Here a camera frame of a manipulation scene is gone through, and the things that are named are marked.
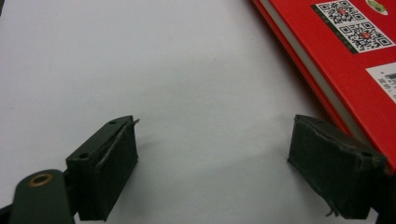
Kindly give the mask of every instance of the book cover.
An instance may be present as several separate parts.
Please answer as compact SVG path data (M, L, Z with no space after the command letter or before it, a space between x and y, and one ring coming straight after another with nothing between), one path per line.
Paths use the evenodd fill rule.
M396 170L396 2L255 1L335 123Z

